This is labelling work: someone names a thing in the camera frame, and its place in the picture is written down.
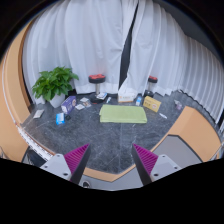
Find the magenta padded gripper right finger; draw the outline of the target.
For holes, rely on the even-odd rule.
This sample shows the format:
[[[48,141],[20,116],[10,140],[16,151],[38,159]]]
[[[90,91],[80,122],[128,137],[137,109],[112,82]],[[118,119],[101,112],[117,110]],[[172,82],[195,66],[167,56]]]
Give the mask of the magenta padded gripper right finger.
[[[143,185],[181,170],[181,167],[167,155],[156,155],[139,145],[133,144],[131,153]]]

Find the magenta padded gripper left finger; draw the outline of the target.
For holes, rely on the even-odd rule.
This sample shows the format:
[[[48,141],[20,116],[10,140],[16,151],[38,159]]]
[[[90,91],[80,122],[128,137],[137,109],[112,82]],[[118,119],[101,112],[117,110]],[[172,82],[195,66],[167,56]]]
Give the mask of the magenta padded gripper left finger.
[[[79,184],[90,152],[90,145],[85,144],[73,149],[65,155],[55,154],[49,161],[41,166],[41,169],[74,184]]]

